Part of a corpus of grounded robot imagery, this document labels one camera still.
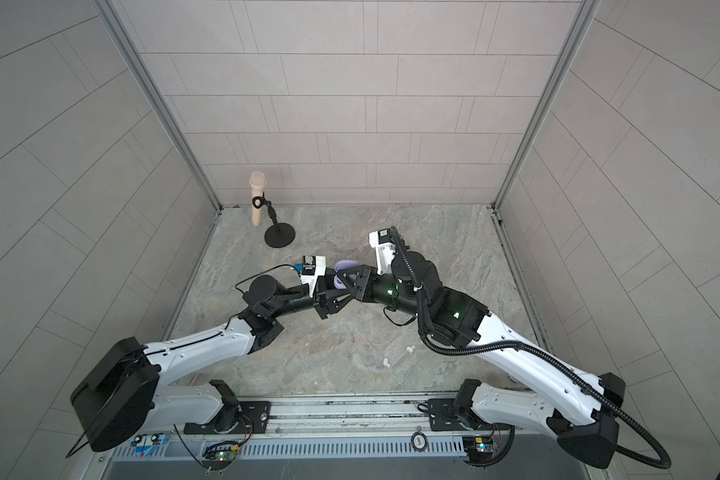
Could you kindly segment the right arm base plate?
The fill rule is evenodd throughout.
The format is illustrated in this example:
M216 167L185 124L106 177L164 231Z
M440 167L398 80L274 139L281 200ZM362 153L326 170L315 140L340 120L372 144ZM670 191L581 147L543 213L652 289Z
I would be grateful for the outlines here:
M465 406L457 406L451 398L431 398L420 402L417 409L429 420L434 432L457 431L510 431L514 426L505 423L487 423Z

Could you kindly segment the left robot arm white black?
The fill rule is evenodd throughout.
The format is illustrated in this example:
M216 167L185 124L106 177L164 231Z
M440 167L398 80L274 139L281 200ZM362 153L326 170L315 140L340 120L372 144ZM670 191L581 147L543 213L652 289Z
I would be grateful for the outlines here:
M83 428L71 448L104 452L146 432L197 424L218 433L237 423L238 400L223 381L180 387L181 378L223 360L269 346L284 329L283 315L313 309L321 318L340 312L356 296L354 275L305 275L285 287L270 275L253 278L245 309L221 325L182 338L143 344L115 343L73 390L70 402Z

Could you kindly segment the purple earbud charging case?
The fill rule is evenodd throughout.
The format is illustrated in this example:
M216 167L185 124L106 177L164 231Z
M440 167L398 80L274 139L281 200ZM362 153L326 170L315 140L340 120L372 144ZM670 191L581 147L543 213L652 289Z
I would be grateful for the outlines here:
M346 286L344 285L344 283L342 281L342 277L341 277L340 273L350 270L349 275L350 276L355 275L355 272L353 272L353 269L356 267L359 267L359 266L360 266L360 263L357 261L354 261L354 260L339 260L334 266L334 270L335 270L335 276L334 276L334 280L333 280L334 287L339 290L345 290Z

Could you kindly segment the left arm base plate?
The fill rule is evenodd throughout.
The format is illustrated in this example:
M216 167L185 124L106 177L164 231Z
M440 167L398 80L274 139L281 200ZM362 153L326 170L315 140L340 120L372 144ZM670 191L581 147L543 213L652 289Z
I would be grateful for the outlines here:
M224 407L206 424L186 423L183 434L187 435L249 435L264 434L271 413L268 401L243 401L235 410Z

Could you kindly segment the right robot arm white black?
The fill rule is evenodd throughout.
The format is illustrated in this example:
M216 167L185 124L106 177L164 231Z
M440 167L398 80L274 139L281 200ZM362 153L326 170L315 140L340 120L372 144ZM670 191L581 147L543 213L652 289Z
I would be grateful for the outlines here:
M461 425L522 427L552 436L589 466L610 465L623 422L625 385L618 376L597 376L558 359L479 301L444 286L435 265L416 252L395 256L382 269L359 265L338 276L355 299L410 314L431 351L480 358L530 388L519 395L464 381L454 402Z

